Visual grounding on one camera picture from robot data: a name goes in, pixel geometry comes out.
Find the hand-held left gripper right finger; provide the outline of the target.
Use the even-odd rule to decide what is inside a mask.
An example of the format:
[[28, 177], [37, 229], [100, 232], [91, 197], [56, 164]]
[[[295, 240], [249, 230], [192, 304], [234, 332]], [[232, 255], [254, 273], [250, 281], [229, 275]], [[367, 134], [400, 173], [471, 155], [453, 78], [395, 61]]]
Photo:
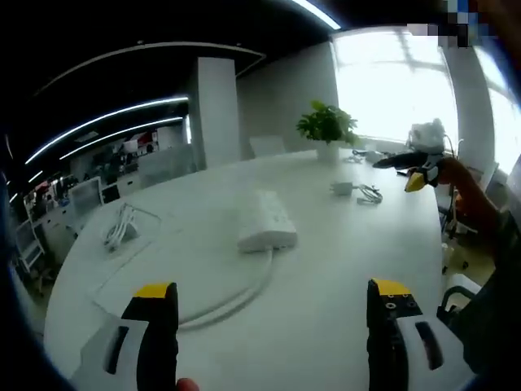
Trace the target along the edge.
[[475, 378], [462, 342], [401, 283], [368, 282], [366, 325], [370, 390], [464, 390]]

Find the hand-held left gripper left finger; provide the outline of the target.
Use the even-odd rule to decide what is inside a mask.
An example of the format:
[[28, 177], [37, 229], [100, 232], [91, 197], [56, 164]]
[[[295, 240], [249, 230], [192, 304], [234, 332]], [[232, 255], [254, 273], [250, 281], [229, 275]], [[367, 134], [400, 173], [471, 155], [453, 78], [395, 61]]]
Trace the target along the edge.
[[176, 388], [178, 296], [175, 283], [148, 284], [121, 316], [111, 315], [81, 349], [76, 390]]

